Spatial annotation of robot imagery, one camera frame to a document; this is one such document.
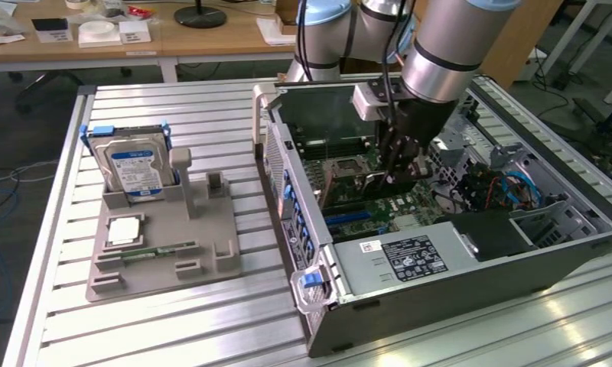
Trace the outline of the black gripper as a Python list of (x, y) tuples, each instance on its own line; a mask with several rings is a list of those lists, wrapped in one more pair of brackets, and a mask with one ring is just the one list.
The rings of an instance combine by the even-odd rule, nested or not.
[(456, 106), (457, 100), (436, 103), (414, 98), (388, 107), (388, 117), (377, 125), (381, 188), (401, 188), (432, 176), (429, 146)]

